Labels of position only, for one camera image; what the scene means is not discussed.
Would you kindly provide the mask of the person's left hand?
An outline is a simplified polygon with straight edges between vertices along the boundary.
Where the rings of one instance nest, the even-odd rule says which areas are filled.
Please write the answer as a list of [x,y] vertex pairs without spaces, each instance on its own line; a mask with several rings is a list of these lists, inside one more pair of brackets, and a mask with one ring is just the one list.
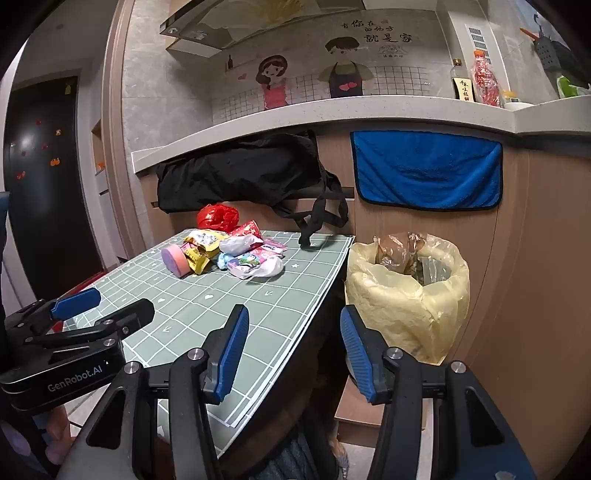
[[73,444],[70,422],[64,406],[53,409],[49,414],[46,431],[49,435],[46,457],[52,464],[61,465]]

